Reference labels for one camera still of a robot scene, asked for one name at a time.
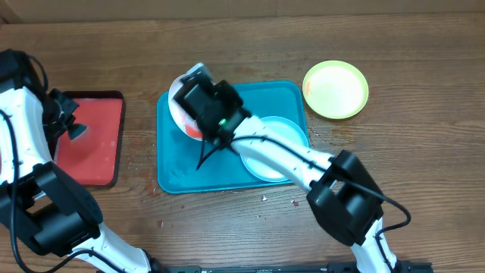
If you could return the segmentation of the green and tan sponge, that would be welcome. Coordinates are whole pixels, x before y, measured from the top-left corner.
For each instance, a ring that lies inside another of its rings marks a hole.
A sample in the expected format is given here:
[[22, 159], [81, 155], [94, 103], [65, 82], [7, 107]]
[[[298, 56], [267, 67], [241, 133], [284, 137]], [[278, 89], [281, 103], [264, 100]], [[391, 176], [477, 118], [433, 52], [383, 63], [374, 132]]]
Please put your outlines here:
[[77, 137], [81, 136], [87, 129], [84, 124], [73, 124], [67, 130], [68, 136], [71, 140], [75, 140]]

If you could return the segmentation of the white plate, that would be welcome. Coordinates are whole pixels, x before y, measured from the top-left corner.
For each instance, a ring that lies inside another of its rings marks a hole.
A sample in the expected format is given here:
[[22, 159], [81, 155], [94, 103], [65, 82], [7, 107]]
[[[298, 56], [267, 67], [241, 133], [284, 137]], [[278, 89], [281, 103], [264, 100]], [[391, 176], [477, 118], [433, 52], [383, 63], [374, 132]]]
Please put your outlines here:
[[171, 84], [168, 90], [168, 107], [175, 124], [190, 138], [202, 141], [202, 133], [197, 127], [196, 121], [192, 119], [175, 101], [174, 96], [183, 86], [182, 79], [185, 74], [180, 75]]

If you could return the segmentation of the yellow-green plate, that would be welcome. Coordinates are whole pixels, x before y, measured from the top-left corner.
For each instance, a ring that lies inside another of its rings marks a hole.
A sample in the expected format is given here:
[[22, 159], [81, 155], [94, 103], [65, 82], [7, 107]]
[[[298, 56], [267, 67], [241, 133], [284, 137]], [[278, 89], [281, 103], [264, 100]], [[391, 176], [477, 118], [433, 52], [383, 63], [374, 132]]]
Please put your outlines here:
[[322, 61], [308, 70], [302, 82], [308, 106], [324, 118], [339, 120], [358, 114], [367, 104], [368, 82], [355, 66], [344, 61]]

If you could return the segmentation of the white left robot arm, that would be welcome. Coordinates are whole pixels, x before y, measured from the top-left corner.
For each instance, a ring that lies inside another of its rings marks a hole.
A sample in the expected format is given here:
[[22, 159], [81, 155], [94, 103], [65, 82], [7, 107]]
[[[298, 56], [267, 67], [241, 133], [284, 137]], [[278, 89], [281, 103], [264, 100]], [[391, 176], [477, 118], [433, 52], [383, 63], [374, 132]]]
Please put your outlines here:
[[73, 259], [99, 272], [166, 272], [105, 225], [92, 194], [53, 162], [50, 143], [86, 130], [75, 121], [78, 106], [68, 94], [49, 89], [35, 57], [15, 49], [1, 53], [1, 223], [18, 266], [31, 270], [20, 256], [22, 242], [39, 256], [60, 257], [53, 272]]

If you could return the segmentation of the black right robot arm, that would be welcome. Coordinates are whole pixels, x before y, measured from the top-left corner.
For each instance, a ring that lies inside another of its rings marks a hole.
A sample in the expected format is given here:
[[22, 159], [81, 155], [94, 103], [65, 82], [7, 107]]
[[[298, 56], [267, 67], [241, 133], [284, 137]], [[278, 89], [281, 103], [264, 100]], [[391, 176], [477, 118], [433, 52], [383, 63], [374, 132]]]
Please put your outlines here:
[[286, 140], [245, 109], [227, 81], [213, 83], [201, 71], [177, 78], [169, 93], [197, 123], [204, 141], [253, 158], [298, 185], [318, 224], [352, 249], [360, 272], [399, 270], [383, 234], [386, 198], [355, 155], [332, 155]]

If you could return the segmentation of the dark red water tray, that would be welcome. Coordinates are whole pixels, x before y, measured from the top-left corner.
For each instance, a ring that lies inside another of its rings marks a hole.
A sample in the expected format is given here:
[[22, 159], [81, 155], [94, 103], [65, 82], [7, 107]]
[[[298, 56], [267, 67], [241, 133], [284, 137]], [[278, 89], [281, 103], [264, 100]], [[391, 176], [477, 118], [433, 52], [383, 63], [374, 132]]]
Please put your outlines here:
[[117, 182], [126, 103], [117, 90], [68, 91], [79, 107], [76, 124], [86, 129], [75, 139], [61, 135], [54, 163], [85, 187], [111, 187]]

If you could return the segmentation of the blue plastic tray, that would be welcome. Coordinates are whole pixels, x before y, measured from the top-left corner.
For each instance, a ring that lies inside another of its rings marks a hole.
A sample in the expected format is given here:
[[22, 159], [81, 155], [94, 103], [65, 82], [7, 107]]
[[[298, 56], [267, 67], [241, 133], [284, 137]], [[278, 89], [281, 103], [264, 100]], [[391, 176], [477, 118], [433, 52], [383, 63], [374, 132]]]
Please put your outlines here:
[[[283, 80], [241, 83], [233, 87], [254, 115], [287, 118], [308, 135], [302, 93], [294, 83]], [[158, 100], [156, 124], [158, 184], [167, 193], [241, 190], [291, 183], [289, 180], [276, 183], [258, 179], [238, 155], [227, 149], [216, 151], [197, 168], [202, 144], [187, 136], [174, 122], [168, 93]]]

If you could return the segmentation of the cardboard back panel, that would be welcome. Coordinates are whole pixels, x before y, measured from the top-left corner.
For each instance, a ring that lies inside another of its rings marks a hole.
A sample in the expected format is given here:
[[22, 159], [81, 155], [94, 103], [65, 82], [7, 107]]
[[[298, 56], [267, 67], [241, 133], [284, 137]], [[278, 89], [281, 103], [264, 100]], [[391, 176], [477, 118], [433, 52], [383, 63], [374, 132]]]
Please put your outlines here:
[[8, 24], [483, 11], [484, 0], [1, 0]]

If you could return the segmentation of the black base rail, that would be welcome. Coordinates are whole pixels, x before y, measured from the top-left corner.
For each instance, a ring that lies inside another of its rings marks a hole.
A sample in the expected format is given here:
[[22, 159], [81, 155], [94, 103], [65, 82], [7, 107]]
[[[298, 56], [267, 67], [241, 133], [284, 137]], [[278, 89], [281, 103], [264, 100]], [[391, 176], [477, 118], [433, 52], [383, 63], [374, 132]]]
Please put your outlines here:
[[[355, 262], [331, 262], [326, 265], [292, 265], [276, 267], [226, 267], [201, 268], [199, 266], [168, 267], [165, 271], [170, 273], [357, 273]], [[431, 263], [427, 262], [401, 262], [402, 273], [433, 273]]]

